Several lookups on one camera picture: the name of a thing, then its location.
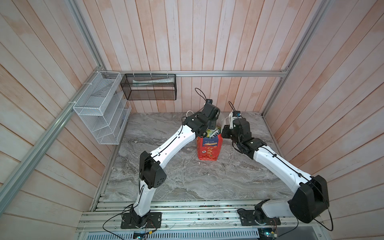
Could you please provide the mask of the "red paper bag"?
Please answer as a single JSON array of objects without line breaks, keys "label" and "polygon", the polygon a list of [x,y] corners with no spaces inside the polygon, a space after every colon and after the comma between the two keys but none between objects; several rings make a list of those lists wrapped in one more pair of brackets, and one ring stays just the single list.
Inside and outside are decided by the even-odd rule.
[{"label": "red paper bag", "polygon": [[217,161],[221,152],[223,138],[222,130],[227,123],[227,118],[219,117],[216,126],[221,128],[221,133],[213,139],[206,138],[205,136],[197,138],[197,153],[198,159],[201,161]]}]

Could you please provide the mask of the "green Fox's candy bag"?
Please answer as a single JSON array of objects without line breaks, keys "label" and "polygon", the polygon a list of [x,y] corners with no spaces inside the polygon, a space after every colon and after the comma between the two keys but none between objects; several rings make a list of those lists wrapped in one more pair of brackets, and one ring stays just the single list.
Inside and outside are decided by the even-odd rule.
[{"label": "green Fox's candy bag", "polygon": [[221,128],[219,126],[216,126],[215,129],[207,129],[206,131],[206,138],[213,139],[216,136],[218,136],[221,133]]}]

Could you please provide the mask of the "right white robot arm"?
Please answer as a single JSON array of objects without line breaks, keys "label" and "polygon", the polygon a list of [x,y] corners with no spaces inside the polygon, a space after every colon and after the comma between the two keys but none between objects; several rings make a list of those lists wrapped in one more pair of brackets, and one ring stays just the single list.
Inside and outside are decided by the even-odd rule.
[{"label": "right white robot arm", "polygon": [[229,115],[222,130],[222,137],[233,142],[235,150],[262,164],[275,174],[293,192],[291,199],[263,200],[255,206],[255,221],[265,224],[268,219],[295,217],[310,223],[329,210],[327,181],[296,168],[279,156],[264,141],[254,138],[249,122],[239,113]]}]

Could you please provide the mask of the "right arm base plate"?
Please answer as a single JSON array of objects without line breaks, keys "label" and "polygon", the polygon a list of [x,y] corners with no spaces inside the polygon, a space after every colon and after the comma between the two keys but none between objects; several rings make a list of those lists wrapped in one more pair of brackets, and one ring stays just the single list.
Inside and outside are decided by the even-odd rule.
[{"label": "right arm base plate", "polygon": [[279,218],[268,218],[261,210],[237,209],[242,226],[279,226]]}]

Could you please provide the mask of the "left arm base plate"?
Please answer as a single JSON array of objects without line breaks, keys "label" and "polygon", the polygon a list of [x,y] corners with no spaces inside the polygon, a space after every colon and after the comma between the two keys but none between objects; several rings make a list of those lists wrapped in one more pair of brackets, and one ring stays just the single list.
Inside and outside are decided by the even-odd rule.
[{"label": "left arm base plate", "polygon": [[154,228],[161,227],[162,213],[161,212],[148,212],[143,217],[140,217],[136,212],[123,214],[121,222],[121,229],[141,229],[141,228]]}]

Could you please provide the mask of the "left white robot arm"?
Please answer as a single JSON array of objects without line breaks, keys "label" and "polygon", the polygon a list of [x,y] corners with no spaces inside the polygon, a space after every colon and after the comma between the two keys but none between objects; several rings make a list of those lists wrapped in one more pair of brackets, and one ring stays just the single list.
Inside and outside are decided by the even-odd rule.
[{"label": "left white robot arm", "polygon": [[200,111],[186,117],[180,128],[166,142],[150,153],[141,153],[139,195],[132,207],[132,214],[143,218],[150,212],[156,188],[167,178],[164,168],[184,146],[198,137],[204,137],[208,129],[214,129],[219,115],[220,109],[208,99]]}]

